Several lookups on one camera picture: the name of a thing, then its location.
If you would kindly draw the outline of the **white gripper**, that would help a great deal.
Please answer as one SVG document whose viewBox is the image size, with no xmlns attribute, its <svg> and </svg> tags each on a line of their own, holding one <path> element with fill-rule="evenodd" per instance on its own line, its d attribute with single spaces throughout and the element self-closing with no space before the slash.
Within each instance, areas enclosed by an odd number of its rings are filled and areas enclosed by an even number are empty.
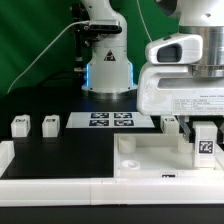
<svg viewBox="0 0 224 224">
<path fill-rule="evenodd" d="M 188 116 L 224 115 L 224 78 L 198 78 L 189 66 L 152 65 L 140 72 L 137 110 L 148 115 L 178 115 L 184 139 L 193 142 Z"/>
</svg>

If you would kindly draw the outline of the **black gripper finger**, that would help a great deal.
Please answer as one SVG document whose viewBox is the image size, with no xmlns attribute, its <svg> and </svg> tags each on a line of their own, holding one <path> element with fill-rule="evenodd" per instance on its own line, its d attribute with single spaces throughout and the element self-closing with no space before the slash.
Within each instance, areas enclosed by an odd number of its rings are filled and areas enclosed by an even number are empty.
<svg viewBox="0 0 224 224">
<path fill-rule="evenodd" d="M 224 123 L 218 128 L 217 142 L 218 144 L 224 144 Z"/>
</svg>

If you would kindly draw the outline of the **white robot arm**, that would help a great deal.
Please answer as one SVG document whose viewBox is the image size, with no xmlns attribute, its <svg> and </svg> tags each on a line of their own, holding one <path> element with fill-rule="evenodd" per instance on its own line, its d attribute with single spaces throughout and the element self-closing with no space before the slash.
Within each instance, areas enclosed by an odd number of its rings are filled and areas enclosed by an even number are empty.
<svg viewBox="0 0 224 224">
<path fill-rule="evenodd" d="M 109 0 L 81 0 L 93 43 L 82 92 L 102 100 L 134 94 L 143 116 L 174 115 L 189 140 L 224 143 L 224 0 L 154 0 L 179 19 L 178 32 L 152 41 L 137 83 L 127 58 L 127 23 Z"/>
</svg>

